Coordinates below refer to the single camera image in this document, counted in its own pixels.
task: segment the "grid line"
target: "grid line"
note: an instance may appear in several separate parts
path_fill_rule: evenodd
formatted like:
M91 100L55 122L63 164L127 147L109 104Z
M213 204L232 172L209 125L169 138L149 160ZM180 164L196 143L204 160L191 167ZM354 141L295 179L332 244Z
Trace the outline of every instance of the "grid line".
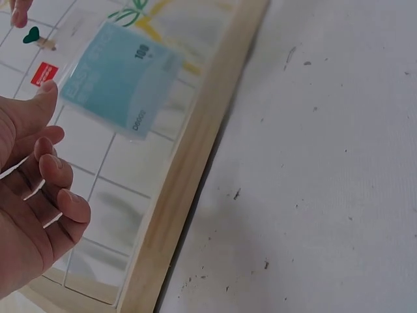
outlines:
M10 12L8 12L8 11L1 11L1 10L0 10L0 14L5 14L5 15L9 15L9 16L11 15ZM47 27L53 28L53 25L48 24L48 23L45 23L45 22L41 22L41 21L38 21L38 20L34 20L32 18L28 18L27 20L30 21L30 22L33 22L33 23L37 23L37 24L40 24L40 25L43 25L43 26L47 26Z
M0 61L0 65L3 65L4 67L7 67L7 68L9 68L9 69L11 69L11 70L13 70L13 71L15 71L17 73L20 73L20 74L23 74L23 75L25 74L24 71L19 70L19 69L15 68L15 67L12 67L11 65L9 65L9 64L7 64L7 63L5 63L3 61Z
M86 169L85 169L85 168L83 168L82 166L78 166L77 164L74 164L74 163L71 163L71 162L68 162L68 161L67 161L67 163L68 163L69 165L71 165L73 168L76 168L77 170L80 170L80 171L82 171L82 172L84 172L84 173L86 173L86 174L89 174L89 175L92 175L92 176L96 175L93 171L86 170ZM129 188L129 187L127 187L127 186L124 186L124 185L122 185L122 184L116 183L115 181L112 181L111 179L105 178L104 176L99 175L99 176L98 176L98 178L99 178L100 180L102 180L102 181L105 181L105 182L107 182L107 183L110 183L110 184L112 184L112 185L115 185L115 186L117 186L117 187L119 187L119 188L121 188L121 189L123 189L123 190L129 191L129 192L131 192L131 193L133 193L133 194L137 194L138 196L141 196L141 197L143 197L143 198L146 198L146 199L150 199L150 198L151 198L151 197L150 197L150 196L148 196L147 194L144 194L144 193L142 193L142 192L136 191L136 190L131 189L131 188Z

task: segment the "glass pane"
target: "glass pane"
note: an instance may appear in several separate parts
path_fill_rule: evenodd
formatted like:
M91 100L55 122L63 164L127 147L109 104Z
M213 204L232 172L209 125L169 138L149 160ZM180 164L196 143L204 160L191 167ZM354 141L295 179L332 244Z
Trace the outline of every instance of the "glass pane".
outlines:
M65 287L112 305L124 282L128 256L83 239L74 249Z

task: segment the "wooden frame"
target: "wooden frame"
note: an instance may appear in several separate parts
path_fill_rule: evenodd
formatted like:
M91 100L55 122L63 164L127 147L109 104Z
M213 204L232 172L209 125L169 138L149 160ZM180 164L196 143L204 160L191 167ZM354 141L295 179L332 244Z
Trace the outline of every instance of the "wooden frame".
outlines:
M117 307L54 282L52 269L21 292L47 313L151 313L164 282L212 145L238 82L268 0L241 0L195 100L152 209L143 219L137 249ZM112 286L68 277L72 285L106 299Z

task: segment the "hand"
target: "hand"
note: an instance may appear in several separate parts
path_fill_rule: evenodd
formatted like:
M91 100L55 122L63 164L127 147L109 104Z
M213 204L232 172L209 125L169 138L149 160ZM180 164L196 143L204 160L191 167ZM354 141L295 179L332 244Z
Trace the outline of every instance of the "hand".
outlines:
M9 0L12 18L11 26L23 28L27 24L27 11L30 9L33 0Z
M0 180L0 299L49 269L81 239L90 221L89 204L68 191L70 165L53 148L64 132L46 127L56 101L52 81L32 100L0 97L0 168L27 157Z

